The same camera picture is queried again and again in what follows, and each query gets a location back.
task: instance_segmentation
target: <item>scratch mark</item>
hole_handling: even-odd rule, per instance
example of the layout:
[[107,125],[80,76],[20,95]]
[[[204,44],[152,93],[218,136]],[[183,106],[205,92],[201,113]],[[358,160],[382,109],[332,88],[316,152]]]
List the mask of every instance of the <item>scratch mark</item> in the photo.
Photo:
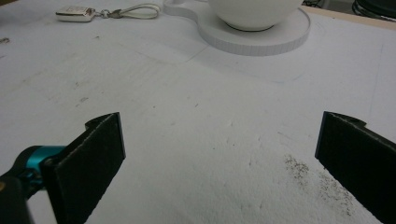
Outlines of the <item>scratch mark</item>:
[[186,62],[187,63],[189,61],[191,61],[192,59],[194,59],[196,56],[198,56],[202,51],[204,51],[205,49],[207,49],[209,47],[209,45],[206,45],[206,47],[204,47],[203,49],[201,49],[200,51],[198,51],[196,54],[192,55],[192,57],[190,59],[188,59]]
[[374,84],[374,90],[373,90],[372,99],[371,99],[371,103],[370,103],[369,117],[371,117],[372,111],[373,111],[373,107],[374,107],[375,92],[376,92],[376,86],[378,85],[379,68],[381,67],[382,52],[383,51],[384,51],[384,44],[382,44],[382,46],[381,46],[379,60],[378,60],[378,64],[377,64],[377,67],[376,67],[375,84]]
[[286,170],[290,172],[297,184],[304,189],[308,184],[309,167],[305,163],[297,161],[291,155],[286,155],[285,164]]

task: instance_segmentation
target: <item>white saucer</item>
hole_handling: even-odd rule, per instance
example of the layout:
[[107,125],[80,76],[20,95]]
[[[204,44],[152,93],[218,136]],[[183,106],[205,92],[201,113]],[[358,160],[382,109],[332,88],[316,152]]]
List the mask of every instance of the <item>white saucer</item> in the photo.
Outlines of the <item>white saucer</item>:
[[300,8],[281,23],[259,32],[235,30],[216,16],[206,1],[167,0],[163,11],[195,21],[201,37],[213,47],[247,56],[277,55],[297,49],[308,38],[311,27],[309,16]]

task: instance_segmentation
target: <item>white table surface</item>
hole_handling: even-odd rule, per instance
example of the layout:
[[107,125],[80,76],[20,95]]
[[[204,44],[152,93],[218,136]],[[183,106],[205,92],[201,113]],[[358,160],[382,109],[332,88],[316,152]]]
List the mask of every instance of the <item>white table surface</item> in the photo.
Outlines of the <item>white table surface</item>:
[[[314,153],[325,110],[396,141],[395,31],[310,13],[302,47],[246,57],[208,46],[188,19],[54,14],[141,2],[0,7],[0,174],[120,111],[127,159],[88,223],[379,223]],[[45,191],[29,205],[55,223]]]

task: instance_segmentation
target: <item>textured rubber pad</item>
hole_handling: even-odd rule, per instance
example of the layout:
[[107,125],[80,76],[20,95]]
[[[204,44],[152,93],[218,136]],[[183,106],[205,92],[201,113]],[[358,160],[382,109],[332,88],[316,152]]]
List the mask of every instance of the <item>textured rubber pad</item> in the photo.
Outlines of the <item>textured rubber pad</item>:
[[119,113],[93,119],[86,128],[61,153],[40,162],[59,224],[84,223],[125,159]]

